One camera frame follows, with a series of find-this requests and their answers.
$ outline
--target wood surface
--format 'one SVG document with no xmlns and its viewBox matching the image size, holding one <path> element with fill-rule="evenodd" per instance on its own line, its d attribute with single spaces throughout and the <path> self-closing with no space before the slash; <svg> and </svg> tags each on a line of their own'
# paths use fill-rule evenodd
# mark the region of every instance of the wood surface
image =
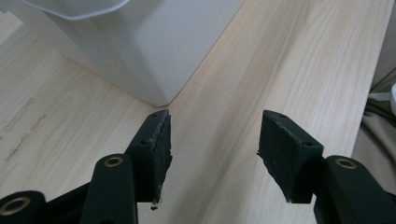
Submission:
<svg viewBox="0 0 396 224">
<path fill-rule="evenodd" d="M 287 204 L 258 150 L 264 109 L 351 154 L 392 0 L 246 0 L 168 108 L 174 160 L 163 202 L 140 223 L 315 223 Z M 0 197 L 51 200 L 123 152 L 147 105 L 62 56 L 0 13 Z"/>
</svg>

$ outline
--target wooden table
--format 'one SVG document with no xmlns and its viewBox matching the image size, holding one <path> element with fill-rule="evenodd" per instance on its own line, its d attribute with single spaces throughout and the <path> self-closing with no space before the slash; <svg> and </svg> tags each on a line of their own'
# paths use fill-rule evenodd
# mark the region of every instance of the wooden table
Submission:
<svg viewBox="0 0 396 224">
<path fill-rule="evenodd" d="M 350 155 L 393 0 L 246 0 L 168 106 L 174 160 L 163 203 L 140 223 L 314 223 L 287 204 L 258 150 L 263 109 Z M 0 14 L 0 197 L 53 199 L 123 152 L 147 105 Z"/>
</svg>

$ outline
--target white plastic container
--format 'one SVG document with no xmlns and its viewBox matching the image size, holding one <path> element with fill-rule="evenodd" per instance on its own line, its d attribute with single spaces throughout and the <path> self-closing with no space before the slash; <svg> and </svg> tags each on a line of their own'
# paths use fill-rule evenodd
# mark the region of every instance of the white plastic container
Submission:
<svg viewBox="0 0 396 224">
<path fill-rule="evenodd" d="M 0 0 L 72 60 L 169 104 L 243 0 Z"/>
</svg>

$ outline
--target black bracket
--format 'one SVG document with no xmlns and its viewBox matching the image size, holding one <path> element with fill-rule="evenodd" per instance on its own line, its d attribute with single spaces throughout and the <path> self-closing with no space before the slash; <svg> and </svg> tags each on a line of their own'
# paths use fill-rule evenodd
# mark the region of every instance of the black bracket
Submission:
<svg viewBox="0 0 396 224">
<path fill-rule="evenodd" d="M 285 115 L 264 110 L 258 155 L 290 203 L 310 203 L 318 223 L 396 223 L 396 203 L 358 161 L 323 145 Z"/>
<path fill-rule="evenodd" d="M 92 181 L 46 202 L 38 191 L 21 191 L 0 200 L 1 224 L 138 223 L 136 203 L 156 209 L 171 161 L 168 110 L 149 115 L 124 154 L 103 157 Z"/>
</svg>

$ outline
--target wood grain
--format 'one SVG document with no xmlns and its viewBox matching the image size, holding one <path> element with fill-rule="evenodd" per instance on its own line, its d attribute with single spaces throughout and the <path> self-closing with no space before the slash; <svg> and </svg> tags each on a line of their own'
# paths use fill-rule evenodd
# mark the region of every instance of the wood grain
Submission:
<svg viewBox="0 0 396 224">
<path fill-rule="evenodd" d="M 246 0 L 168 106 L 174 160 L 140 223 L 314 223 L 255 155 L 263 109 L 350 155 L 393 1 Z M 48 200 L 90 180 L 159 110 L 66 59 L 0 14 L 0 197 Z"/>
</svg>

